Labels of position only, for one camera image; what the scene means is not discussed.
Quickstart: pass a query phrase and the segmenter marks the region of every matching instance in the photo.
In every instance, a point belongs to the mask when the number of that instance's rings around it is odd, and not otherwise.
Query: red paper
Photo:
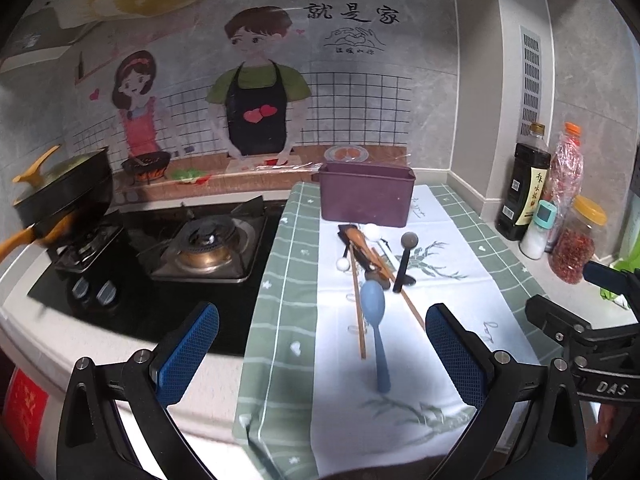
[[[4,406],[4,426],[29,462],[35,466],[42,415],[49,395],[17,369]]]

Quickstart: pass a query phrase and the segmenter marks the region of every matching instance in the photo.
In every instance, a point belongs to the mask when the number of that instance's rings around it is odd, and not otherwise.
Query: teal cap
[[[536,213],[533,215],[533,221],[543,229],[551,229],[556,219],[558,208],[551,202],[541,200],[536,207]]]

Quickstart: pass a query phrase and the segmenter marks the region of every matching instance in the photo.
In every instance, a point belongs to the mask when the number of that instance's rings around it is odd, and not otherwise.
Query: bottle cap
[[[577,124],[564,123],[564,129],[568,134],[579,136],[582,133],[582,128]]]
[[[540,123],[531,123],[531,126],[529,127],[529,130],[531,130],[531,132],[537,136],[544,136],[545,135],[545,125],[544,124],[540,124]]]
[[[607,223],[607,214],[604,212],[604,209],[587,197],[582,195],[575,197],[574,209],[594,224],[604,225]]]
[[[533,221],[543,229],[551,229],[556,219],[558,208],[551,202],[540,200],[533,215]]]

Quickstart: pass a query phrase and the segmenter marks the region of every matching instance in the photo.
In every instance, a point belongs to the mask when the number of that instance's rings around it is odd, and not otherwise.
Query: white ball
[[[335,267],[342,272],[347,272],[347,270],[351,269],[351,264],[347,258],[338,258],[338,261],[335,263]]]
[[[375,224],[366,224],[362,228],[362,233],[372,242],[379,241],[382,236],[382,234],[380,234],[380,227]]]

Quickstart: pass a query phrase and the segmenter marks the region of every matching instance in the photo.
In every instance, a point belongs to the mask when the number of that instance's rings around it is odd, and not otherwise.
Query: stove knob
[[[74,288],[71,289],[71,293],[74,295],[76,300],[82,300],[88,292],[89,282],[84,278],[80,278],[74,285]]]
[[[116,292],[116,286],[113,285],[111,280],[109,280],[108,282],[104,283],[100,291],[98,291],[95,299],[98,300],[98,303],[100,303],[102,306],[109,306],[116,299]]]

